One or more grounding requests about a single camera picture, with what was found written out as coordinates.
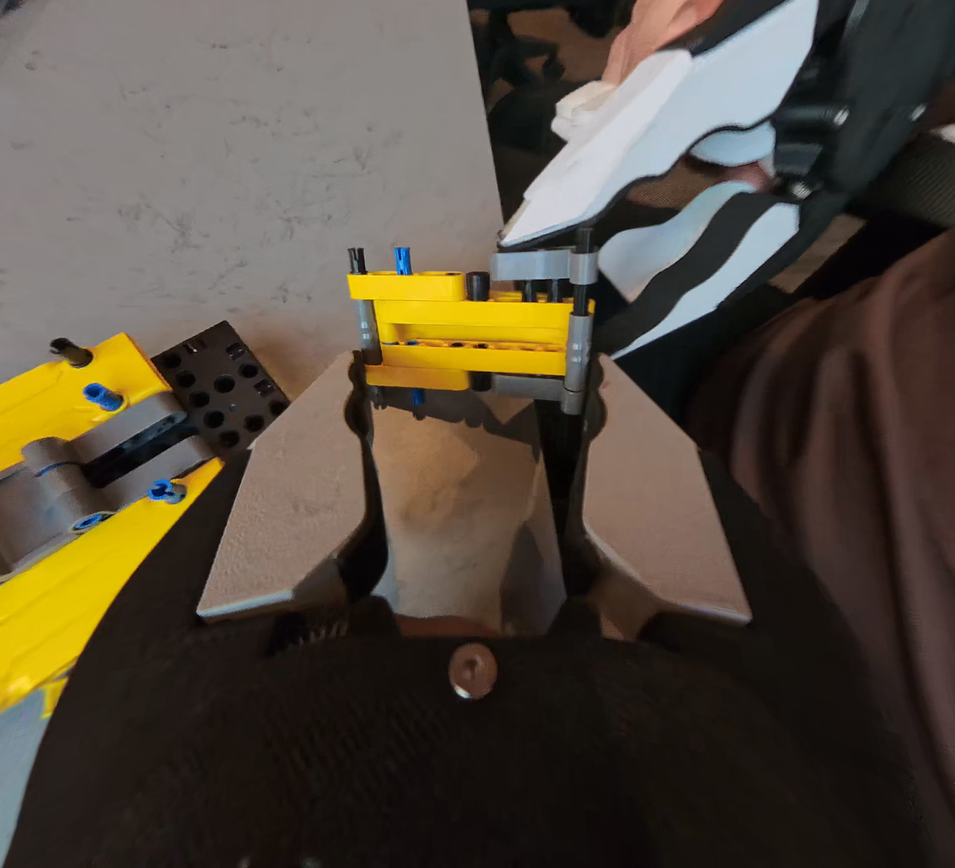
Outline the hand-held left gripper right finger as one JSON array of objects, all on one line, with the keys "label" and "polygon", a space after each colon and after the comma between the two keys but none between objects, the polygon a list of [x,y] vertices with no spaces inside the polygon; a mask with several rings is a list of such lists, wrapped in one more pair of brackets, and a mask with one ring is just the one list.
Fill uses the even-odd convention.
[{"label": "hand-held left gripper right finger", "polygon": [[609,357],[591,372],[579,522],[605,627],[660,615],[747,625],[752,610],[699,451]]}]

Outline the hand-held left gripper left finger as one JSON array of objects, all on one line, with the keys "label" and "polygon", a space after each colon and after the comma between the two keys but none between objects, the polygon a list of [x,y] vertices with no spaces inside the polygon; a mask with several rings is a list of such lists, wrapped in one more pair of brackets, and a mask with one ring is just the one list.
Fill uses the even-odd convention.
[{"label": "hand-held left gripper left finger", "polygon": [[251,447],[197,605],[209,623],[338,611],[388,566],[365,364],[344,353]]}]

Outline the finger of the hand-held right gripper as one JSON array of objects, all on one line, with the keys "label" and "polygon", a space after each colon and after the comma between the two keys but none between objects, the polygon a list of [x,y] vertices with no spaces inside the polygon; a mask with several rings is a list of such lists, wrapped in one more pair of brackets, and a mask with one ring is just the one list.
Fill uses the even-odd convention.
[{"label": "finger of the hand-held right gripper", "polygon": [[589,224],[707,134],[767,119],[810,51],[818,2],[786,0],[710,50],[664,50],[640,62],[530,184],[499,248]]},{"label": "finger of the hand-held right gripper", "polygon": [[722,182],[675,217],[607,241],[601,275],[624,306],[594,329],[594,350],[613,359],[733,307],[767,285],[810,245],[799,203]]}]

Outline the yellow brick panel piece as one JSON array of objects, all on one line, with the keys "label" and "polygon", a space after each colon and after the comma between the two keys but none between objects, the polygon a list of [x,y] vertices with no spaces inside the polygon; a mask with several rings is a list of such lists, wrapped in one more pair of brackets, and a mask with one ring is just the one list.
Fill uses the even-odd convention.
[{"label": "yellow brick panel piece", "polygon": [[428,390],[468,389],[560,406],[571,297],[492,282],[489,267],[416,272],[409,248],[393,254],[393,270],[371,270],[363,248],[348,250],[370,389],[407,389],[413,406]]}]

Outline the yellow black brick vehicle model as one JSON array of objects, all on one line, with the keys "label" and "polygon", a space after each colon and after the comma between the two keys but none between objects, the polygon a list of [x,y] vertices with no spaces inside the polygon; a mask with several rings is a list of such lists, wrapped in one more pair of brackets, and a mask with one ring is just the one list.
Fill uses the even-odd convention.
[{"label": "yellow black brick vehicle model", "polygon": [[1,388],[2,722],[51,717],[137,567],[290,405],[227,322],[51,352]]}]

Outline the grey desk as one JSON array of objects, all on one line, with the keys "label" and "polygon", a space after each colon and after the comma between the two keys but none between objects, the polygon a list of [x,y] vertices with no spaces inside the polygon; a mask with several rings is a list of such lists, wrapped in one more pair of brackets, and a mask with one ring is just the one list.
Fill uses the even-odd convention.
[{"label": "grey desk", "polygon": [[2,377],[228,318],[286,391],[357,344],[346,248],[501,225],[465,0],[30,0],[2,20]]}]

